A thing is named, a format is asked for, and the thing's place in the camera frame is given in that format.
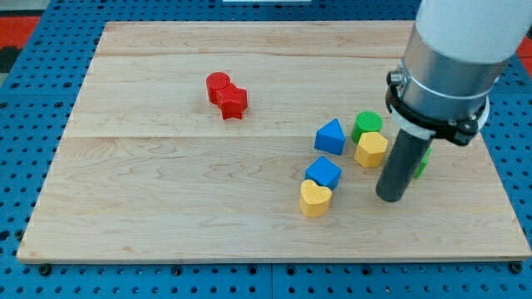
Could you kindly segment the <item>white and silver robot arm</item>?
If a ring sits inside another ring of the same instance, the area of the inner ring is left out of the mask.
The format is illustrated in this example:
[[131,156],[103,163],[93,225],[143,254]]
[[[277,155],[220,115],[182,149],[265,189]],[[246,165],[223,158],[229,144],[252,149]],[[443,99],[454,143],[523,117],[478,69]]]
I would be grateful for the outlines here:
[[468,145],[485,125],[488,95],[531,26],[531,0],[425,0],[386,105],[419,140]]

